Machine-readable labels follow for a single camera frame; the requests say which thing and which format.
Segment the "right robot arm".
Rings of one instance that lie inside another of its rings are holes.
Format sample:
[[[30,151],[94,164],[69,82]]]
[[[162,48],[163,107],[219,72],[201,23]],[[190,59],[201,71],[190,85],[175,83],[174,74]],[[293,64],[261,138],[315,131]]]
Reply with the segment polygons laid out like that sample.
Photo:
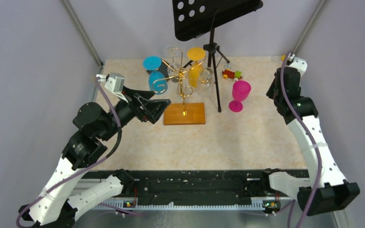
[[[306,161],[309,180],[296,178],[281,169],[266,169],[259,188],[266,196],[279,191],[292,197],[307,216],[313,216],[345,209],[360,194],[360,189],[337,166],[323,136],[313,100],[301,95],[300,80],[306,70],[305,60],[290,58],[283,70],[276,70],[266,95],[295,136]]]

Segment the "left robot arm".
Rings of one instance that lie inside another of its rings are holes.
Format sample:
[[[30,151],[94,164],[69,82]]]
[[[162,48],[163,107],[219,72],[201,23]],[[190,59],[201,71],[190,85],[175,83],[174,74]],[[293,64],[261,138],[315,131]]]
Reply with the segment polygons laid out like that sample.
[[[80,107],[73,124],[77,132],[62,151],[58,165],[39,196],[19,209],[16,219],[30,221],[35,228],[70,228],[87,211],[110,197],[128,196],[134,178],[124,169],[111,173],[97,185],[73,195],[72,191],[90,169],[108,159],[118,148],[122,128],[134,118],[156,123],[169,99],[154,99],[153,91],[124,87],[121,99],[106,112],[98,103]]]

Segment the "pink plastic wine glass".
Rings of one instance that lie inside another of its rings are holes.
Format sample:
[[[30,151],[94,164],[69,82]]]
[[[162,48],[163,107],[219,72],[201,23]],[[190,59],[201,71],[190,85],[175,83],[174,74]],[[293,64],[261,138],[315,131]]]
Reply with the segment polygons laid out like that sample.
[[[238,113],[243,110],[242,102],[248,98],[251,92],[251,85],[247,81],[239,80],[232,86],[233,100],[229,103],[229,109],[232,112]]]

